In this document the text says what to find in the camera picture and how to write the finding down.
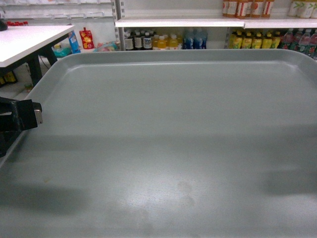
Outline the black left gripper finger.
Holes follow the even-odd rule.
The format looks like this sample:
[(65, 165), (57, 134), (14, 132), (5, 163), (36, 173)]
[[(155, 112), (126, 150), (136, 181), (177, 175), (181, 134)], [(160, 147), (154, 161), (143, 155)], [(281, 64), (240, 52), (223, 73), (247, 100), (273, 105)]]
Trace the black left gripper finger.
[(0, 156), (4, 157), (21, 132), (43, 123), (42, 105), (32, 100), (0, 99)]

